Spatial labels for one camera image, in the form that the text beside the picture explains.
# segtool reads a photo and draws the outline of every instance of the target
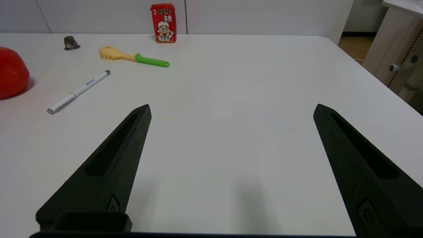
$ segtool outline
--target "white table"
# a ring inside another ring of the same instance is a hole
[[[134,108],[152,121],[126,212],[133,231],[354,235],[313,121],[337,110],[423,184],[423,118],[317,36],[0,34],[33,87],[0,101],[0,230],[37,232],[36,211]],[[101,46],[170,62],[99,58]],[[65,109],[46,109],[100,72]]]

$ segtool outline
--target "green handle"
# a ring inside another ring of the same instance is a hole
[[[140,63],[152,64],[152,65],[161,66],[161,67],[169,67],[170,65],[169,62],[167,61],[145,58],[145,57],[142,57],[139,53],[135,55],[135,60]]]

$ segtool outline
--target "yellow spatula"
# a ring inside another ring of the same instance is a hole
[[[99,50],[99,55],[100,58],[106,60],[128,59],[144,64],[152,64],[161,67],[169,67],[170,65],[167,61],[142,57],[139,53],[135,55],[125,54],[120,49],[113,46],[101,47]]]

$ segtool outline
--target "perforated panel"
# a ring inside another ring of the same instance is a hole
[[[419,55],[419,61],[423,61],[423,28],[420,28],[420,31],[417,33],[414,41],[412,42],[409,50],[407,51],[406,55],[404,56],[401,64],[409,61],[409,58],[413,55]],[[390,88],[394,93],[398,94],[404,83],[408,81],[415,70],[415,67],[397,71],[392,76],[391,80],[388,83],[388,88]]]

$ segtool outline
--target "white wall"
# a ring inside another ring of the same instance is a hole
[[[150,6],[161,2],[0,0],[0,32],[153,33]],[[165,2],[175,5],[178,33],[186,33],[188,26],[194,34],[325,36],[337,43],[353,0]]]
[[[49,33],[35,0],[0,0],[0,32]]]
[[[186,0],[188,33],[325,36],[337,43],[352,2]]]
[[[160,0],[37,0],[52,33],[154,33],[150,7]],[[184,0],[176,9],[178,34],[187,33]]]
[[[354,0],[344,31],[377,32],[387,7],[383,0]]]

